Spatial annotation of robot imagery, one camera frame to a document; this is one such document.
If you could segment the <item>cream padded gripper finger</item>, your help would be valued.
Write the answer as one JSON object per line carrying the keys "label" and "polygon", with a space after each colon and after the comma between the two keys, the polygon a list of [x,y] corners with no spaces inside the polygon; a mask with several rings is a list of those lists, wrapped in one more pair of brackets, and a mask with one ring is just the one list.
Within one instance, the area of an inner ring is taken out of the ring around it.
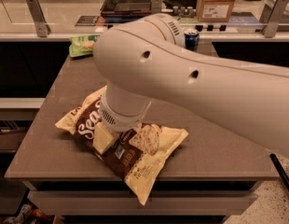
{"label": "cream padded gripper finger", "polygon": [[110,130],[102,122],[98,122],[95,125],[92,146],[100,154],[104,154],[104,152],[116,142],[118,137],[119,133]]}

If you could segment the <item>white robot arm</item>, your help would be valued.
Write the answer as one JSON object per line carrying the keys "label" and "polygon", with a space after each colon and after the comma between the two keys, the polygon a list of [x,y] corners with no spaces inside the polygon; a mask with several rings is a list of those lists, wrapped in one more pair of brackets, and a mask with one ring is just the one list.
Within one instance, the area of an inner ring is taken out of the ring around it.
{"label": "white robot arm", "polygon": [[107,81],[108,128],[129,130],[157,99],[289,158],[289,68],[188,50],[179,22],[162,13],[108,29],[93,58]]}

